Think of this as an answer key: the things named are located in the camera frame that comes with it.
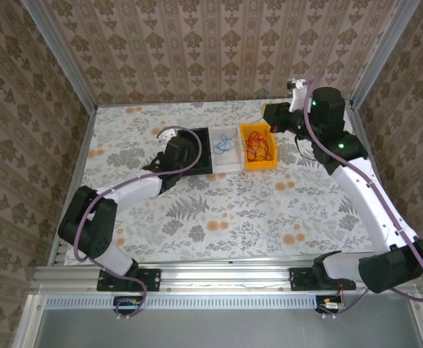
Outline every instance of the blue wire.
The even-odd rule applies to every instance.
[[[231,138],[228,138],[226,134],[221,134],[221,141],[213,147],[213,152],[215,154],[223,154],[224,152],[231,151],[237,145],[237,142],[234,140],[237,134],[238,131]]]

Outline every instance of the orange wire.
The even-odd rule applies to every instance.
[[[269,145],[266,140],[266,135],[266,131],[264,131],[264,136],[262,136],[261,133],[254,131],[245,140],[248,162],[272,160],[272,155],[269,153]]]

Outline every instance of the patterned wall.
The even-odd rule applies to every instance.
[[[0,347],[46,263],[87,118],[23,5],[0,0]]]
[[[423,0],[360,113],[385,188],[423,236]]]
[[[99,104],[349,96],[398,0],[43,0]]]

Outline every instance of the tangled cable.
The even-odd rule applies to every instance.
[[[269,145],[266,141],[267,132],[264,131],[264,136],[261,133],[253,131],[245,140],[247,146],[247,161],[261,162],[271,161],[272,155],[269,153]]]
[[[237,141],[234,138],[238,133],[239,132],[236,131],[235,135],[231,138],[228,138],[226,134],[221,134],[221,141],[213,147],[213,152],[215,154],[223,154],[224,152],[231,151],[237,145]]]

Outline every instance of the floral tablecloth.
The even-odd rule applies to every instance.
[[[261,100],[100,108],[83,184],[112,186],[162,150],[162,127],[251,123]],[[351,131],[347,120],[347,129]],[[345,192],[294,137],[276,134],[275,170],[182,178],[170,191],[123,212],[114,240],[140,262],[370,251],[363,223]],[[307,141],[301,151],[311,156]],[[69,248],[66,265],[75,265]]]

